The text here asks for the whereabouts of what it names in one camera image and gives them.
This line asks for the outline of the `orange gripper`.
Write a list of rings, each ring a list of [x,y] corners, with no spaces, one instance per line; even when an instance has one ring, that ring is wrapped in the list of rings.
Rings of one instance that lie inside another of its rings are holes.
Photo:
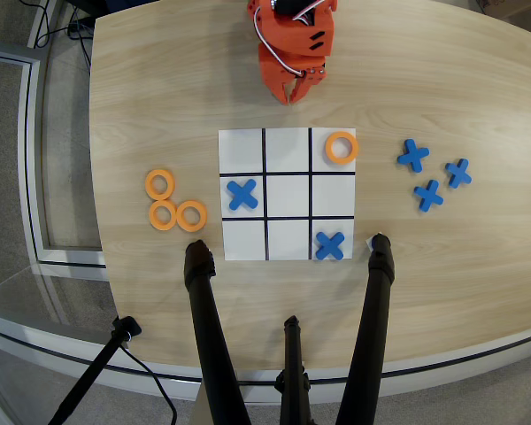
[[[275,48],[269,50],[263,43],[258,46],[258,57],[264,83],[284,105],[300,101],[327,77],[324,57],[287,53]],[[289,87],[292,91],[288,98]]]

